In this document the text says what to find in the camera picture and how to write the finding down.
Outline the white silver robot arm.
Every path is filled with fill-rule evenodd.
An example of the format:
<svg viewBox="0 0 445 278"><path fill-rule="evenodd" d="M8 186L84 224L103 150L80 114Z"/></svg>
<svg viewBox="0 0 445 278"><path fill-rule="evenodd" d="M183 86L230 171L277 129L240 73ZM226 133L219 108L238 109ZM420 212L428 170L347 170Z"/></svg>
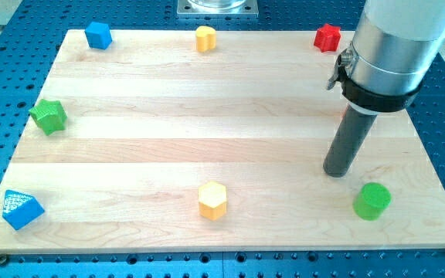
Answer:
<svg viewBox="0 0 445 278"><path fill-rule="evenodd" d="M445 0L368 0L328 81L348 110L376 116L405 109L445 40Z"/></svg>

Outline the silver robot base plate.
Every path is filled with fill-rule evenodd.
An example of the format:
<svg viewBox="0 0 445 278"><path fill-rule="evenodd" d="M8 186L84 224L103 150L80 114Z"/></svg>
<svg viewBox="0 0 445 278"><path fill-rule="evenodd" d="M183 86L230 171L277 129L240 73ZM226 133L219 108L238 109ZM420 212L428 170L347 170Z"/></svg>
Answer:
<svg viewBox="0 0 445 278"><path fill-rule="evenodd" d="M182 18L259 15L257 0L178 0L177 15Z"/></svg>

